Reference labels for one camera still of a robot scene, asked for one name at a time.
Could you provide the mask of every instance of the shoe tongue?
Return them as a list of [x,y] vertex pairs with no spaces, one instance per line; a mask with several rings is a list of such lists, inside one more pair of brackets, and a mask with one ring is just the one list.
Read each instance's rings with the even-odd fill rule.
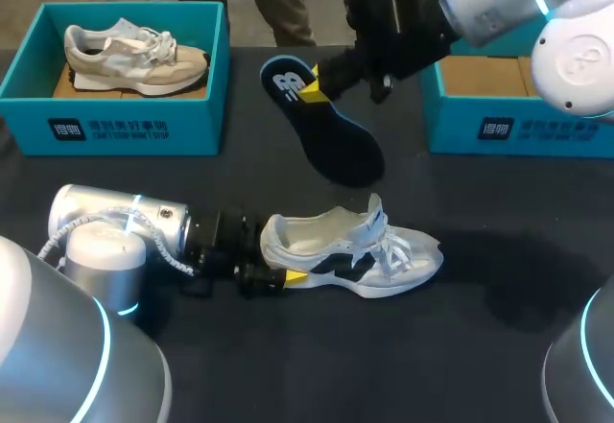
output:
[[138,39],[126,39],[124,37],[108,37],[105,41],[104,49],[108,49],[108,47],[113,42],[123,42],[124,44],[129,45],[131,48],[139,50],[145,49],[147,47],[147,44],[145,44],[145,42],[139,41]]
[[139,28],[132,22],[128,22],[125,18],[120,18],[115,25],[111,28],[114,35],[120,37],[127,37],[129,39],[136,39],[138,37]]
[[371,195],[365,219],[347,233],[347,239],[359,247],[370,246],[382,236],[385,227],[382,200],[377,195]]

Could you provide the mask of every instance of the beige sneaker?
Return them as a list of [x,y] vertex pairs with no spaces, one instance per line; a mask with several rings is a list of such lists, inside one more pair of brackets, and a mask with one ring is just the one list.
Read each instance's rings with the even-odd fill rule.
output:
[[103,32],[68,27],[64,51],[75,72],[74,86],[82,90],[133,89],[162,96],[191,86],[208,71],[201,49],[177,45],[169,32],[124,19]]

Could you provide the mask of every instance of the white cable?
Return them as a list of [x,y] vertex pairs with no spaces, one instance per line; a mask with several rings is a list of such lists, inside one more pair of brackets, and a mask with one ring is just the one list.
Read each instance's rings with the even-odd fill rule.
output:
[[173,258],[173,256],[169,253],[169,251],[164,246],[164,241],[162,241],[162,236],[160,236],[160,233],[158,232],[155,225],[141,211],[134,209],[132,207],[110,207],[108,209],[105,209],[102,213],[104,215],[106,214],[133,215],[135,219],[140,220],[143,223],[143,225],[147,227],[148,231],[150,232],[150,236],[152,236],[153,242],[155,243],[155,246],[157,247],[164,261],[168,263],[170,266],[172,266],[173,268],[175,268],[176,270],[179,270],[189,276],[194,276],[194,269],[192,267],[184,265],[178,262],[175,258]]
[[38,253],[38,258],[44,262],[45,259],[49,256],[49,252],[51,252],[51,249],[54,247],[59,247],[59,241],[78,226],[104,219],[106,219],[106,217],[101,214],[90,214],[83,215],[78,219],[67,223],[58,231],[56,231],[56,233],[51,238],[49,238],[49,241],[47,241],[47,243],[43,246],[42,250]]
[[168,263],[170,266],[172,266],[173,268],[175,268],[176,270],[179,270],[189,276],[194,276],[193,268],[178,262],[169,253],[169,251],[164,246],[164,242],[162,241],[162,237],[160,236],[160,233],[155,228],[155,225],[152,223],[152,221],[148,219],[145,214],[131,207],[110,207],[108,209],[103,210],[102,212],[98,214],[83,215],[82,217],[79,217],[78,219],[73,220],[70,223],[67,223],[65,226],[63,226],[58,231],[56,231],[56,233],[49,239],[49,241],[47,241],[47,244],[45,244],[42,250],[38,253],[38,258],[44,262],[47,256],[49,255],[49,252],[51,251],[51,249],[53,247],[59,247],[59,241],[63,239],[66,235],[68,235],[70,232],[72,232],[75,228],[77,228],[78,226],[81,226],[82,224],[91,223],[91,222],[95,222],[98,220],[107,220],[109,222],[117,222],[115,219],[113,219],[110,216],[111,214],[133,215],[134,218],[138,219],[139,221],[143,223],[143,225],[145,225],[145,227],[150,233],[150,236],[153,239],[153,242],[155,243],[155,247],[157,248],[158,252],[162,256],[164,261]]

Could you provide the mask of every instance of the shoe sole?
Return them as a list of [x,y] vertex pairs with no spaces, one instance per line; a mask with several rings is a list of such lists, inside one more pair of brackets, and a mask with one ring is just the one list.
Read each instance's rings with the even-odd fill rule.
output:
[[203,72],[194,78],[190,78],[189,80],[166,85],[143,84],[142,82],[135,82],[128,78],[114,78],[110,76],[85,75],[82,73],[76,73],[74,86],[75,89],[78,90],[130,89],[149,97],[163,97],[189,87],[200,80],[205,73],[206,72]]
[[307,104],[296,95],[299,86],[316,80],[303,61],[291,56],[270,59],[260,71],[260,80],[321,175],[349,188],[366,188],[382,178],[384,155],[368,130],[331,103]]
[[289,286],[288,289],[314,289],[321,286],[339,286],[352,291],[354,294],[357,294],[362,298],[386,298],[388,296],[402,294],[421,286],[435,276],[438,271],[439,269],[428,276],[423,277],[422,279],[416,279],[409,284],[386,288],[363,286],[357,282],[352,282],[348,281],[347,279],[337,277],[335,274],[330,272],[326,274],[309,273],[309,277],[306,281]]

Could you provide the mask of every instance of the teal shoe box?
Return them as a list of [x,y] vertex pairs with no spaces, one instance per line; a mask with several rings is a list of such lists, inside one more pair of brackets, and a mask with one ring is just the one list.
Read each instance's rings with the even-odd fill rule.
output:
[[[530,57],[545,20],[458,56]],[[552,108],[539,97],[448,95],[439,63],[420,74],[432,153],[614,157],[614,126]]]
[[[65,64],[66,27],[105,30],[120,17],[171,32],[211,56],[206,97],[53,98]],[[0,114],[25,155],[214,155],[229,68],[222,3],[43,4],[0,86]]]

